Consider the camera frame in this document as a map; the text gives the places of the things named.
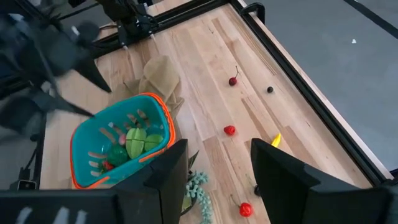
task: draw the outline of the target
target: beige cloth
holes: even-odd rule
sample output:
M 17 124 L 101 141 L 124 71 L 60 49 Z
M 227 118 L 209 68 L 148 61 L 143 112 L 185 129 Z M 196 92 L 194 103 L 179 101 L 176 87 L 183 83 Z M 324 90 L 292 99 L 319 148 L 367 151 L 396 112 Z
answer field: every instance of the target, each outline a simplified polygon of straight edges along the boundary
M 152 58 L 144 67 L 141 79 L 124 83 L 130 96 L 150 92 L 160 96 L 174 120 L 184 102 L 180 97 L 180 76 L 168 56 Z

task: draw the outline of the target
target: wooden table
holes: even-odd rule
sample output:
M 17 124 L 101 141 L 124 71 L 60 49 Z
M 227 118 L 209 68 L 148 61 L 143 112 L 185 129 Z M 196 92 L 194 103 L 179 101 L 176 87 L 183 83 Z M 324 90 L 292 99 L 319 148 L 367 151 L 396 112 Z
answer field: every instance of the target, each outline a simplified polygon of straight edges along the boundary
M 156 15 L 181 3 L 164 0 L 149 11 Z M 390 177 L 292 57 L 264 25 L 261 27 L 378 168 Z M 249 157 L 252 138 L 269 142 L 282 133 L 281 150 L 348 183 L 363 188 L 371 186 L 230 5 L 160 32 L 128 50 L 99 58 L 98 68 L 114 90 L 112 94 L 106 94 L 75 72 L 59 81 L 60 91 L 66 99 L 96 113 L 127 97 L 123 81 L 140 78 L 143 66 L 159 55 L 168 55 L 181 76 L 185 103 L 177 123 L 182 137 L 189 141 L 190 154 L 200 150 L 194 169 L 204 170 L 210 176 L 205 190 L 213 202 L 215 223 L 269 222 L 262 200 L 253 194 L 253 185 L 246 177 L 254 180 Z M 235 66 L 239 70 L 238 84 L 231 87 L 228 79 L 235 75 Z M 266 92 L 269 86 L 274 87 L 271 94 Z M 71 188 L 70 136 L 84 119 L 59 113 L 49 122 L 41 189 Z M 227 125 L 234 125 L 237 134 L 226 136 L 223 128 Z M 240 202 L 252 203 L 254 215 L 240 217 L 229 199 L 231 194 Z M 198 209 L 196 206 L 183 216 L 181 223 L 199 223 Z

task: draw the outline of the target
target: artificial plant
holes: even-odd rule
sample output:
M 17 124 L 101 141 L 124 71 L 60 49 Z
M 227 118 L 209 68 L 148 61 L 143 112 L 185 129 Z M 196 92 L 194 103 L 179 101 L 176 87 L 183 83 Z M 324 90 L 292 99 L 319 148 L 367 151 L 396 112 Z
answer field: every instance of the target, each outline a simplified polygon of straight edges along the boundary
M 208 176 L 204 172 L 191 172 L 192 165 L 195 162 L 198 153 L 199 151 L 188 160 L 189 176 L 186 186 L 187 191 L 183 202 L 183 209 L 188 209 L 187 205 L 184 204 L 189 203 L 192 207 L 195 201 L 198 200 L 199 204 L 201 205 L 201 214 L 203 217 L 201 224 L 210 224 L 212 223 L 211 216 L 213 214 L 211 200 L 210 197 L 206 195 L 206 192 L 203 190 L 203 188 L 200 187 L 202 184 L 208 182 Z

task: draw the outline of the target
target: teal basket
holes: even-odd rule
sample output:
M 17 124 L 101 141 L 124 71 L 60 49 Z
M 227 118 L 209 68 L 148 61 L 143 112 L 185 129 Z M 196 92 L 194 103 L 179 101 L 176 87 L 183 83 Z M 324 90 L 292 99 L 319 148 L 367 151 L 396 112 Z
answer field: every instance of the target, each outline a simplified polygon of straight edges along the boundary
M 106 159 L 113 141 L 119 139 L 119 134 L 109 127 L 109 123 L 113 123 L 123 133 L 127 133 L 128 127 L 144 128 L 148 135 L 162 135 L 163 141 L 139 157 L 100 174 L 99 164 Z M 120 101 L 81 123 L 73 133 L 70 143 L 73 184 L 78 189 L 117 184 L 162 154 L 174 141 L 172 119 L 166 105 L 157 95 L 143 93 Z

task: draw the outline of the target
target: black clamp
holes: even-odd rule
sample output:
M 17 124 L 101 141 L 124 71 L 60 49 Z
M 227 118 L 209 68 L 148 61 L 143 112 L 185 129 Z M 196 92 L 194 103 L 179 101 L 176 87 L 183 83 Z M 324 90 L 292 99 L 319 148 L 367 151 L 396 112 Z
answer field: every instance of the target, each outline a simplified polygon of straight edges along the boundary
M 261 3 L 255 2 L 244 7 L 240 11 L 240 15 L 243 16 L 245 14 L 249 14 L 250 12 L 256 12 L 256 15 L 260 19 L 260 21 L 263 24 L 266 23 L 266 8 Z

